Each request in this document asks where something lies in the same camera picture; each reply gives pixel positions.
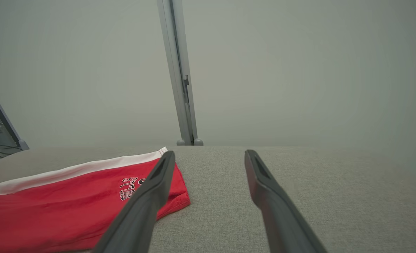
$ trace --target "white fabric trim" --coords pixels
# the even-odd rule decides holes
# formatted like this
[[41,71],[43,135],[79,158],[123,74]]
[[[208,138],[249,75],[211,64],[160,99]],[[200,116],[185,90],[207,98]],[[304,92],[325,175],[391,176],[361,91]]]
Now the white fabric trim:
[[45,184],[56,183],[76,176],[81,176],[95,171],[120,168],[128,165],[150,162],[160,158],[167,148],[164,147],[158,151],[148,154],[139,154],[131,156],[116,157],[108,160],[86,162],[57,171],[49,171],[34,176],[26,176],[0,183],[0,195],[11,194],[21,190],[43,186]]

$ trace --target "gray fabric surface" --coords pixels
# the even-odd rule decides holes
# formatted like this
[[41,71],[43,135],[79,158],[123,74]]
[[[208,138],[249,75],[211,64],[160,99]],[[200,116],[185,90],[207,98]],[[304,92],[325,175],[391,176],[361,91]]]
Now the gray fabric surface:
[[[0,182],[161,147],[48,148],[0,160]],[[168,147],[191,205],[155,224],[149,252],[268,252],[244,147]],[[254,148],[329,252],[416,252],[416,179],[372,154]]]

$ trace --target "white partition panel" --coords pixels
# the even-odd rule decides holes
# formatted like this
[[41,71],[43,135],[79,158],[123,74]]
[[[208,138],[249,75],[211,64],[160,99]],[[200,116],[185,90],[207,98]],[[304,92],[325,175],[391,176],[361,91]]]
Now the white partition panel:
[[205,145],[367,149],[416,174],[416,0],[183,0]]
[[32,148],[175,144],[156,1],[0,0],[0,104]]

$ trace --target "folded red garment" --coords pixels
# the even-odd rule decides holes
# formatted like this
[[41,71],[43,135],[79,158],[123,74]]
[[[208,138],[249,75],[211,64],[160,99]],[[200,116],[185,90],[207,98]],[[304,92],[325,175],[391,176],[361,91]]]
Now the folded red garment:
[[[167,149],[0,183],[0,252],[93,248]],[[190,204],[175,164],[160,219]]]

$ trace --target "red fabric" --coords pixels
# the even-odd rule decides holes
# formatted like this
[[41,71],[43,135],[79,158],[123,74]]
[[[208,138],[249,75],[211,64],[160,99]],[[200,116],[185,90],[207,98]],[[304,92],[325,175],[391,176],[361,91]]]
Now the red fabric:
[[[131,192],[127,189],[132,186],[137,189],[158,160],[0,195],[0,252],[93,248],[129,200],[121,200],[120,191]],[[169,199],[156,219],[189,204],[183,177],[175,165]]]

